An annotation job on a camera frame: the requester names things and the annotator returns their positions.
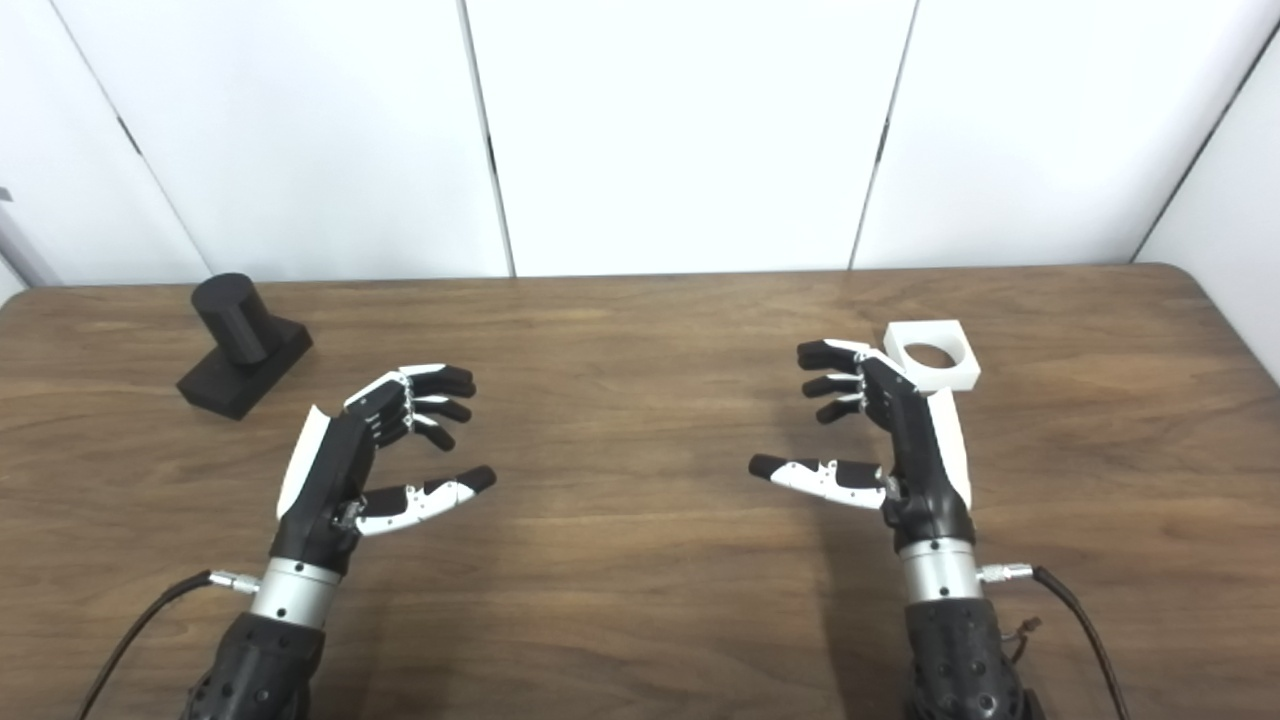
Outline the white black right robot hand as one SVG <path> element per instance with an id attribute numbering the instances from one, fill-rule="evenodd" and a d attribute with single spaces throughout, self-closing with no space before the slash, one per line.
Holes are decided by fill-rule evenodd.
<path id="1" fill-rule="evenodd" d="M 863 342 L 803 342 L 796 360 L 817 373 L 803 384 L 804 396 L 831 397 L 815 419 L 828 425 L 851 415 L 868 418 L 888 434 L 892 464 L 756 454 L 749 473 L 833 503 L 879 511 L 896 550 L 943 541 L 975 544 L 966 446 L 954 393 L 925 392 L 899 361 Z"/>

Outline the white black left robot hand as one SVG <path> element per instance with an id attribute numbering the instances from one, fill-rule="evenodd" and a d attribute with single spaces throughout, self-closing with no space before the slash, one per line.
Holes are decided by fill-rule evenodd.
<path id="1" fill-rule="evenodd" d="M 442 423 L 468 421 L 461 400 L 476 391 L 470 370 L 429 363 L 378 377 L 335 416 L 312 406 L 282 482 L 270 557 L 344 577 L 362 538 L 415 527 L 493 487 L 495 471 L 481 465 L 420 484 L 367 488 L 378 452 L 410 436 L 453 450 Z"/>

